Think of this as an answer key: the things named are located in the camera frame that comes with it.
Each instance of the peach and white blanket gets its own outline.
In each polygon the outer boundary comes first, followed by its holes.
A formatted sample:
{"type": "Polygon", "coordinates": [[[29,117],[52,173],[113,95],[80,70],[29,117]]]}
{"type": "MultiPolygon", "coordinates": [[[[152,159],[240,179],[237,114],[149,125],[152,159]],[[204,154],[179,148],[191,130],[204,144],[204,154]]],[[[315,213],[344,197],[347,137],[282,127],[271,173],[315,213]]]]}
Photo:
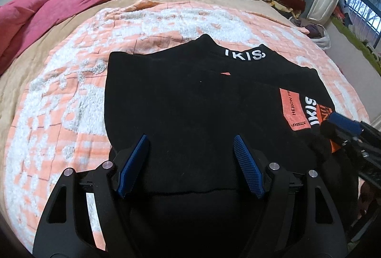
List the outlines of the peach and white blanket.
{"type": "MultiPolygon", "coordinates": [[[[102,9],[49,52],[42,72],[24,90],[9,131],[3,185],[6,211],[29,250],[62,171],[94,169],[108,158],[103,115],[109,54],[150,54],[204,33],[233,50],[265,44],[289,61],[315,68],[336,111],[368,121],[359,97],[337,66],[297,28],[260,14],[190,1],[140,0],[126,8],[102,9]]],[[[96,242],[102,247],[90,196],[88,204],[96,242]]]]}

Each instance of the metal screw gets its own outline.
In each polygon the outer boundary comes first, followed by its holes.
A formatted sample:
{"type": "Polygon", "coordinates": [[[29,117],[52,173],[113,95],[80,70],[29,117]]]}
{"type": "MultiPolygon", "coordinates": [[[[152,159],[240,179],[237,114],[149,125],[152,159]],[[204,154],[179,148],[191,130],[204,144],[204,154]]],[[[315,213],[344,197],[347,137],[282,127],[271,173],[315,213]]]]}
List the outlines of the metal screw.
{"type": "Polygon", "coordinates": [[[64,171],[64,176],[70,176],[71,174],[73,174],[73,169],[72,168],[67,168],[64,171]]]}
{"type": "Polygon", "coordinates": [[[112,167],[112,165],[113,165],[112,161],[105,161],[104,163],[102,163],[102,168],[109,169],[112,167]]]}
{"type": "Polygon", "coordinates": [[[279,170],[279,165],[276,162],[272,162],[272,163],[269,164],[269,168],[271,170],[276,171],[276,170],[279,170]]]}
{"type": "Polygon", "coordinates": [[[308,174],[310,175],[310,177],[317,177],[317,172],[315,170],[309,170],[308,174]]]}

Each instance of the pink comforter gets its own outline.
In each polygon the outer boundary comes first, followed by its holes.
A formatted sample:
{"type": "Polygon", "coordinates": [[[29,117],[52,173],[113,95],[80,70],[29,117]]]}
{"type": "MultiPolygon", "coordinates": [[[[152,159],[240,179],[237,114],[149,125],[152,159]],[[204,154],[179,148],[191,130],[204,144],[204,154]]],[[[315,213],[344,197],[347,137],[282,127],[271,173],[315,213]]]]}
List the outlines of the pink comforter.
{"type": "Polygon", "coordinates": [[[0,7],[0,75],[46,31],[109,0],[13,0],[0,7]]]}

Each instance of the window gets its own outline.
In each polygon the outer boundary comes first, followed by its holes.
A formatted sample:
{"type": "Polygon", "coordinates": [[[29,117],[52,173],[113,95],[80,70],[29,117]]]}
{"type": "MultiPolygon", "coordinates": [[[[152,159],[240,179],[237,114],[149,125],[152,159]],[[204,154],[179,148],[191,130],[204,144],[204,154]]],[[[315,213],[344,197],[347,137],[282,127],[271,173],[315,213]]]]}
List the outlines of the window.
{"type": "Polygon", "coordinates": [[[346,0],[361,37],[376,48],[381,38],[381,0],[346,0]]]}

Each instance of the beige bed sheet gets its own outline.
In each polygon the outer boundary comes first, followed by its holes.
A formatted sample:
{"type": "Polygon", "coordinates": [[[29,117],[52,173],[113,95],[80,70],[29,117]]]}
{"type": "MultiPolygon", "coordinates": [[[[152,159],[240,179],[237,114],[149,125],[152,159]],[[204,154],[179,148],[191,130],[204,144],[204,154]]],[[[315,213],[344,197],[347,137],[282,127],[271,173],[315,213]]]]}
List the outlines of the beige bed sheet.
{"type": "MultiPolygon", "coordinates": [[[[3,196],[3,170],[4,150],[8,131],[19,105],[21,95],[27,85],[42,70],[48,53],[57,44],[71,34],[85,20],[93,17],[98,11],[107,7],[127,7],[137,0],[112,0],[94,6],[79,13],[66,21],[54,26],[42,38],[32,44],[20,57],[18,57],[9,69],[0,78],[0,212],[9,222],[3,196]]],[[[186,0],[152,0],[158,2],[175,2],[186,0]]],[[[281,16],[273,8],[260,0],[191,0],[207,4],[216,4],[224,7],[246,10],[259,13],[273,21],[295,27],[285,17],[281,16]]]]}

